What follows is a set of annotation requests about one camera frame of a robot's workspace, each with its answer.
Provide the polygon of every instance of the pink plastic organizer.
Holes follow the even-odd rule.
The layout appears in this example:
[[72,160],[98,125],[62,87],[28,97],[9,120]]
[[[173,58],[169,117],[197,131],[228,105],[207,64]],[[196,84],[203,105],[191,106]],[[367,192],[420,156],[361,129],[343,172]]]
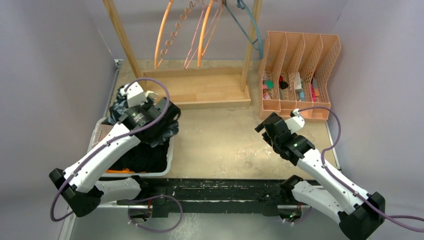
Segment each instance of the pink plastic organizer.
[[[260,119],[265,119],[273,112],[286,119],[296,108],[312,106],[330,108],[327,81],[341,49],[342,45],[337,35],[268,31],[263,59],[258,69],[261,91]],[[296,91],[297,72],[301,78],[301,89]],[[271,99],[263,97],[262,84],[265,76],[270,78],[274,85],[268,90]],[[288,88],[284,90],[279,89],[280,76],[288,83]],[[311,87],[313,80],[317,88],[314,89],[314,93]],[[323,109],[311,109],[301,114],[310,122],[324,123],[329,117],[329,113]]]

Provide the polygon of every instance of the pink object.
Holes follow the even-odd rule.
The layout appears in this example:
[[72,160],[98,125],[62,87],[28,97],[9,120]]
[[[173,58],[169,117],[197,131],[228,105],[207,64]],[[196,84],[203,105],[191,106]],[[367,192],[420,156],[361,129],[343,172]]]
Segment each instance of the pink object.
[[[202,7],[202,9],[201,9],[201,14],[200,14],[199,21],[198,21],[198,23],[197,23],[196,31],[194,32],[193,40],[191,41],[190,51],[188,51],[188,53],[187,53],[187,57],[185,58],[185,62],[184,62],[184,69],[187,69],[187,68],[189,67],[190,63],[192,62],[193,58],[195,57],[196,53],[197,53],[197,52],[198,52],[198,50],[199,50],[199,46],[198,46],[198,47],[196,48],[196,51],[194,51],[193,55],[191,56],[190,60],[189,60],[189,61],[188,61],[188,63],[187,63],[187,60],[189,59],[189,56],[190,56],[190,54],[192,53],[192,50],[193,50],[193,44],[194,44],[194,42],[195,42],[196,35],[198,34],[198,30],[199,30],[200,22],[202,21],[202,18],[203,18],[203,15],[204,15],[205,9],[208,7],[207,5],[205,5],[204,0],[202,0],[202,1],[201,1],[201,3],[202,3],[202,5],[203,5],[203,7]],[[204,34],[205,36],[206,36],[206,35],[208,34],[208,32],[209,32],[209,27],[210,27],[210,26],[212,26],[212,23],[215,21],[215,18],[217,17],[217,13],[218,13],[219,9],[220,9],[219,7],[216,9],[216,12],[215,12],[215,15],[213,15],[212,21],[210,22],[209,26],[206,28],[206,33]]]
[[317,98],[315,97],[315,91],[314,87],[312,86],[312,83],[310,84],[310,93],[312,94],[312,101],[316,102]]

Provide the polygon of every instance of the white wall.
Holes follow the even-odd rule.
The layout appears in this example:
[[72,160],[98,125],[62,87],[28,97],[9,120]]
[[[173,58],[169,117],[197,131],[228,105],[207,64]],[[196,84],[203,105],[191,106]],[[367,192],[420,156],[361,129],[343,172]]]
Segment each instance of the white wall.
[[[153,59],[159,27],[169,1],[114,1],[135,56],[138,59]],[[247,13],[236,7],[236,0],[228,0],[227,2],[244,29],[249,31],[250,19]],[[253,0],[245,0],[245,2],[248,6],[253,6]],[[266,33],[269,30],[329,33],[335,26],[346,2],[347,0],[264,0],[259,17],[259,29],[262,38],[266,38]],[[86,0],[86,3],[113,57],[126,59],[102,1]],[[188,3],[188,0],[175,0],[173,3],[162,38],[162,46],[165,45],[165,41],[168,40],[171,32],[175,30],[175,23],[179,21],[179,17],[184,12],[184,8],[188,7]],[[174,45],[166,55],[166,59],[186,58],[201,13],[199,6],[197,5],[188,19],[184,21],[183,27],[175,38]],[[242,60],[245,57],[246,45],[246,37],[228,11],[224,9],[204,58]],[[259,58],[257,52],[252,56]]]
[[0,33],[1,239],[54,240],[49,173],[87,151],[115,62],[82,0],[1,1]]
[[[423,12],[418,0],[349,0],[333,30],[342,44],[329,82],[342,124],[337,155],[349,178],[385,197],[390,215],[424,217]],[[372,236],[422,238],[389,221]]]

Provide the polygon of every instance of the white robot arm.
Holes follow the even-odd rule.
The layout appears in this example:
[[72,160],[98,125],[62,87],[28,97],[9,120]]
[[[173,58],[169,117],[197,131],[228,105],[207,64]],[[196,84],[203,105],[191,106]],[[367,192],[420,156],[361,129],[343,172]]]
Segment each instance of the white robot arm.
[[[181,114],[180,109],[172,102],[169,102],[166,109],[165,98],[156,105],[148,103],[148,96],[153,95],[155,98],[156,95],[150,91],[144,92],[137,82],[132,83],[130,87],[124,86],[120,91],[121,95],[127,98],[128,108],[109,134],[79,161],[65,170],[56,168],[49,175],[58,189],[68,181],[61,195],[77,217],[89,214],[102,203],[136,198],[143,184],[139,177],[99,181],[100,177],[140,142],[151,143],[160,138],[170,122]],[[166,113],[163,118],[152,127],[131,134],[132,131],[153,122],[164,110]]]
[[385,211],[385,199],[378,192],[369,194],[323,159],[321,152],[311,142],[296,134],[305,124],[299,110],[295,109],[291,116],[284,121],[273,113],[255,130],[259,133],[265,129],[263,139],[273,150],[310,174],[323,189],[294,175],[282,184],[285,197],[308,204],[326,214],[339,224],[349,239],[366,239],[384,222],[384,218],[366,205],[358,195],[367,196],[367,201],[382,212]]

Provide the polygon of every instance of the wooden board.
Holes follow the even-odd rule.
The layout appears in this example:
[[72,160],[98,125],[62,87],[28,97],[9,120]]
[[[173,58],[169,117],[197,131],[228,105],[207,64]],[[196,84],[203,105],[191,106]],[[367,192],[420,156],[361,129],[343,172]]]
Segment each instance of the wooden board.
[[[261,7],[262,7],[262,0],[254,0],[253,1],[253,8],[252,8],[252,15],[254,18],[254,21],[256,23],[259,22],[259,15],[261,13]],[[253,25],[253,22],[250,21],[250,28],[249,28],[249,38],[252,40],[255,38],[255,35],[257,35],[258,33],[255,30],[255,27]],[[243,66],[243,72],[241,73],[241,85],[240,85],[240,89],[243,90],[245,88],[245,86],[247,85],[247,80],[248,80],[248,74],[249,74],[249,68],[251,65],[251,58],[252,58],[252,50],[253,50],[253,45],[248,42],[247,43],[247,47],[246,47],[246,52],[244,55],[244,66]]]
[[131,47],[130,41],[128,40],[127,34],[124,29],[124,24],[122,23],[121,17],[118,13],[117,7],[113,0],[103,0],[104,7],[109,13],[110,21],[115,28],[116,35],[119,38],[119,41],[122,45],[123,51],[128,59],[129,64],[131,65],[132,71],[136,78],[142,76],[140,67],[137,63],[136,56],[134,55],[133,48]]
[[[213,67],[145,71],[143,77],[165,84],[172,102],[188,110],[249,106],[249,86],[240,90],[241,74],[241,67]],[[147,82],[145,88],[159,94],[159,98],[165,96],[163,89],[154,82]]]

